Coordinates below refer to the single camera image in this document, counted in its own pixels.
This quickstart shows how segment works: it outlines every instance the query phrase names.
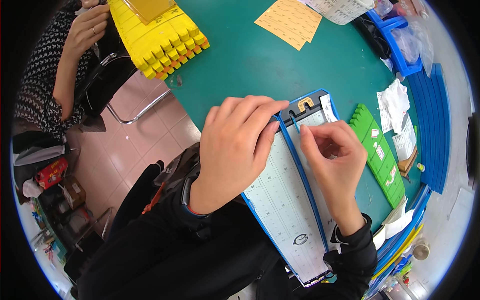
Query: tiled floor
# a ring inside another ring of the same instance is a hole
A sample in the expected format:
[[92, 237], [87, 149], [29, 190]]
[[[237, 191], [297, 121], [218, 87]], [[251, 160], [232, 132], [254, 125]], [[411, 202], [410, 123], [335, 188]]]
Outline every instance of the tiled floor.
[[[111, 104], [122, 119], [132, 119], [166, 90], [163, 81], [148, 80], [137, 72]], [[149, 164], [163, 160], [167, 165], [200, 140], [200, 132], [173, 95], [130, 125], [121, 125], [106, 109], [102, 117], [106, 132], [67, 133], [69, 143], [81, 148], [75, 176], [86, 191], [86, 204], [95, 218], [110, 206], [115, 215]]]

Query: white measuring board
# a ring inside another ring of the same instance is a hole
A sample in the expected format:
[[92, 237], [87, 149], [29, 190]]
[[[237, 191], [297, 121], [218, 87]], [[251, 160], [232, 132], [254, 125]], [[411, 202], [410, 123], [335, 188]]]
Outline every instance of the white measuring board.
[[[318, 112], [297, 121], [298, 126], [304, 124], [306, 126], [317, 126], [326, 123], [325, 115], [323, 114], [323, 110], [319, 110]], [[303, 155], [303, 152], [300, 148], [300, 135], [295, 128], [295, 125], [290, 125], [287, 127], [287, 132], [292, 140], [293, 145], [295, 146], [295, 150], [297, 151], [298, 157], [302, 164], [303, 170], [305, 171], [305, 175], [307, 176], [308, 183], [310, 185], [310, 189], [312, 190], [313, 197], [315, 199], [315, 203], [317, 204], [318, 214], [320, 215], [320, 219], [322, 221], [322, 226], [324, 228], [325, 237], [327, 239], [328, 250], [331, 251], [333, 249], [337, 249], [337, 245], [330, 242], [330, 237], [332, 236], [333, 229], [335, 228], [335, 221], [333, 220], [332, 216], [328, 212], [327, 204], [325, 203], [325, 198], [322, 194], [322, 191], [317, 185], [317, 181], [313, 174], [312, 168], [310, 164], [307, 162], [307, 158]]]
[[302, 283], [327, 271], [323, 262], [325, 248], [322, 236], [281, 132], [275, 134], [265, 170], [244, 194]]

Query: green table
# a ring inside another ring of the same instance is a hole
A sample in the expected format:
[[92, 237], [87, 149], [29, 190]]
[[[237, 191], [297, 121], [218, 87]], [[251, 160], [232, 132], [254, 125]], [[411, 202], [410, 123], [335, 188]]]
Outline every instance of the green table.
[[[198, 129], [202, 130], [211, 106], [220, 105], [228, 96], [293, 100], [319, 88], [330, 92], [341, 119], [350, 120], [357, 104], [364, 103], [380, 124], [376, 92], [386, 89], [394, 76], [357, 30], [324, 18], [312, 43], [306, 42], [297, 51], [253, 23], [273, 2], [177, 0], [211, 45], [173, 73], [183, 81], [173, 94]], [[410, 107], [412, 123], [418, 124], [413, 101]], [[394, 149], [391, 136], [392, 132], [385, 135]], [[404, 180], [410, 199], [418, 190], [419, 174], [413, 169], [409, 174], [412, 183]], [[392, 209], [368, 166], [357, 188], [357, 202], [372, 218], [374, 231]]]

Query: fingernail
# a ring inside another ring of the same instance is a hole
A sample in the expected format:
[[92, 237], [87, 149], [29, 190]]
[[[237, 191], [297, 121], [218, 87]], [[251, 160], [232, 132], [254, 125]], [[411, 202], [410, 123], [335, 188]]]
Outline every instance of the fingernail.
[[278, 130], [278, 127], [280, 126], [279, 121], [275, 121], [275, 125], [273, 126], [273, 132], [276, 132]]
[[305, 125], [300, 125], [300, 136], [303, 136], [307, 133], [307, 126]]

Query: hand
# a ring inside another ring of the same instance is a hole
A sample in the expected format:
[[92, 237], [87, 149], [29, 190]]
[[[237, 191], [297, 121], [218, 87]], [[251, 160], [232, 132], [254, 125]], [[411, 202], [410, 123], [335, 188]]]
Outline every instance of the hand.
[[98, 5], [75, 18], [63, 46], [63, 59], [78, 62], [85, 51], [103, 37], [109, 10], [109, 5]]
[[228, 97], [212, 107], [200, 139], [201, 170], [190, 208], [209, 214], [243, 192], [265, 169], [279, 122], [268, 121], [288, 101], [265, 96]]
[[300, 126], [301, 149], [312, 167], [328, 211], [344, 236], [365, 225], [355, 201], [355, 190], [367, 160], [367, 151], [344, 121]]
[[90, 8], [98, 5], [98, 0], [82, 0], [83, 8]]

